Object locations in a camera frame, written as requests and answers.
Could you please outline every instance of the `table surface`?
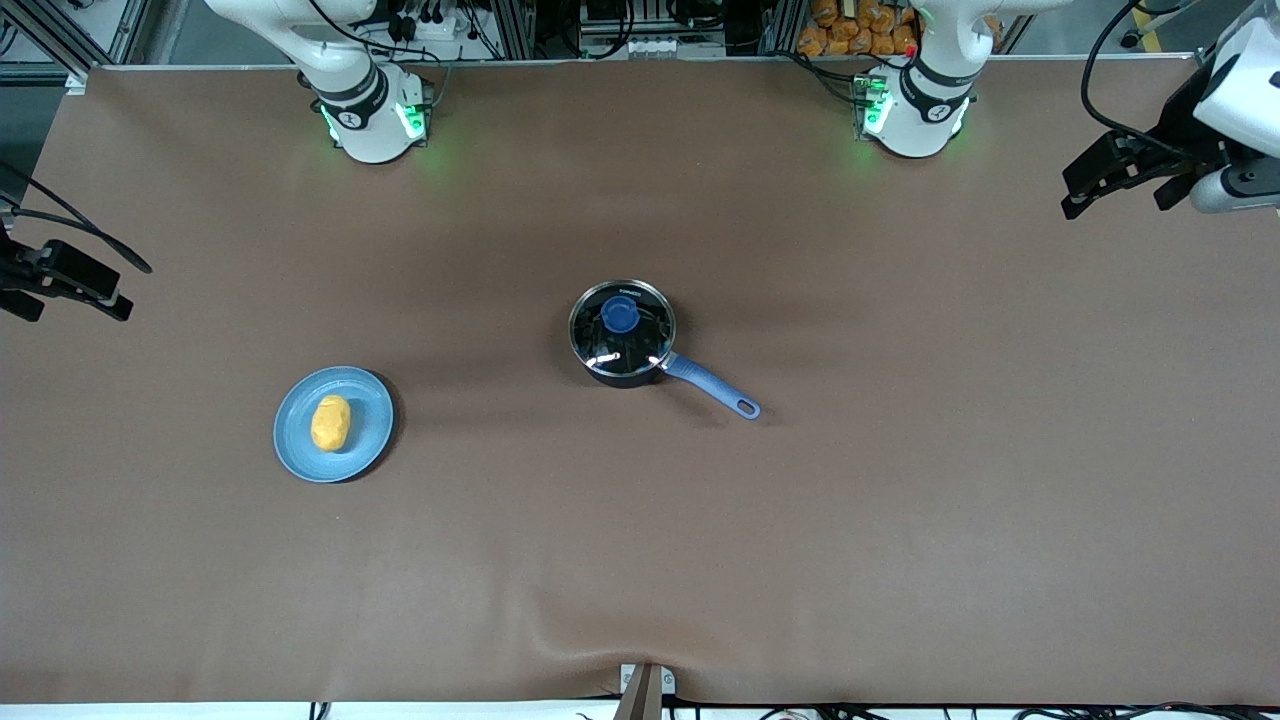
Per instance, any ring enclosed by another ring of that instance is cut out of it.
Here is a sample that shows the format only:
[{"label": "table surface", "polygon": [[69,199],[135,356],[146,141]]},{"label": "table surface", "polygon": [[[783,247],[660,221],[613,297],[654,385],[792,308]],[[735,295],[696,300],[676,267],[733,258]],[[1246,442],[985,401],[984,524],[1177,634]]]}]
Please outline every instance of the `table surface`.
[{"label": "table surface", "polygon": [[[0,701],[568,697],[650,659],[721,702],[1280,702],[1280,225],[1064,220],[1079,72],[992,64],[909,161],[788,64],[460,69],[383,167],[291,72],[95,72],[37,174],[156,272],[114,261],[124,324],[0,319]],[[1188,72],[1097,101],[1149,122]],[[762,419],[594,383],[566,316],[614,277]],[[312,486],[271,420],[334,364],[401,429]]]}]

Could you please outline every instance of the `blue handle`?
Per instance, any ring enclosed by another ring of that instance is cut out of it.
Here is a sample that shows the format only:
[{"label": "blue handle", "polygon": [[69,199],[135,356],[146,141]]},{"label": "blue handle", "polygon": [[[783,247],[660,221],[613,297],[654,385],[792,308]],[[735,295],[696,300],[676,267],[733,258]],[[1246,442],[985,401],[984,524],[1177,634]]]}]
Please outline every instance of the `blue handle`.
[{"label": "blue handle", "polygon": [[717,378],[714,373],[703,368],[698,363],[694,363],[689,357],[685,357],[684,355],[676,355],[672,352],[671,359],[663,365],[663,370],[673,378],[680,378],[703,388],[703,392],[716,400],[719,400],[732,411],[746,418],[748,420],[754,420],[760,416],[760,406],[754,400],[742,395],[742,391]]}]

